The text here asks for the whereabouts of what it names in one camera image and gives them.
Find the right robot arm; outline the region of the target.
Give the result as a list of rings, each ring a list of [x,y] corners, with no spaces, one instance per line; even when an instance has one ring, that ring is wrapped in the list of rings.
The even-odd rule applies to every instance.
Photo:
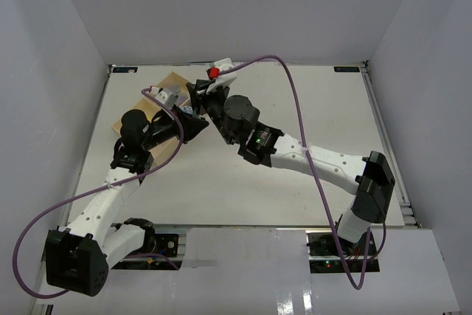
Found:
[[[191,105],[207,114],[228,145],[238,145],[238,153],[253,165],[264,165],[317,175],[322,181],[353,195],[347,211],[336,224],[334,249],[350,255],[373,224],[386,220],[395,177],[387,158],[371,151],[354,156],[311,145],[259,121],[260,112],[249,98],[229,95],[229,87],[215,80],[187,84]]]

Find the blue patterned jar front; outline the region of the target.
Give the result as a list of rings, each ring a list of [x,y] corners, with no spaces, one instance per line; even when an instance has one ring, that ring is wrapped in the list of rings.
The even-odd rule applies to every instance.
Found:
[[[190,115],[190,116],[192,116],[192,115],[194,114],[193,109],[192,109],[191,106],[183,106],[183,107],[181,108],[181,110],[182,110],[185,114],[188,114],[188,115]]]

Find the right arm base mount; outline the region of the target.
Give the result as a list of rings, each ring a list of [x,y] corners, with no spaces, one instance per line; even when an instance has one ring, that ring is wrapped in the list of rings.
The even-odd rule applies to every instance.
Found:
[[[379,272],[377,261],[378,248],[371,235],[366,243],[367,234],[364,233],[357,243],[340,240],[341,250],[350,272],[360,274],[364,262],[364,253],[367,250],[367,264],[365,272]],[[331,232],[309,232],[307,234],[308,260],[311,274],[341,274],[344,267],[341,263],[335,241]]]

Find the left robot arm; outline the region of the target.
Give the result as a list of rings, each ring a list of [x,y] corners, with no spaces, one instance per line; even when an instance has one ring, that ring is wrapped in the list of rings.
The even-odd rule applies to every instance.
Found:
[[[64,230],[46,238],[46,281],[49,285],[93,297],[103,288],[108,272],[132,252],[150,254],[156,237],[149,221],[128,220],[110,232],[114,219],[137,191],[154,162],[151,150],[173,138],[187,143],[208,126],[203,117],[174,106],[152,120],[139,109],[121,119],[120,137],[104,181],[84,210]]]

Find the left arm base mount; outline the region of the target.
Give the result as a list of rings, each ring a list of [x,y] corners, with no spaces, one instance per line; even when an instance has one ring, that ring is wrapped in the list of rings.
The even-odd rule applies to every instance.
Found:
[[[166,262],[165,258],[157,256],[159,254],[177,263],[184,259],[186,238],[187,232],[183,229],[159,229],[156,232],[156,241],[151,251],[152,256],[137,256],[138,252],[133,252],[122,262]]]

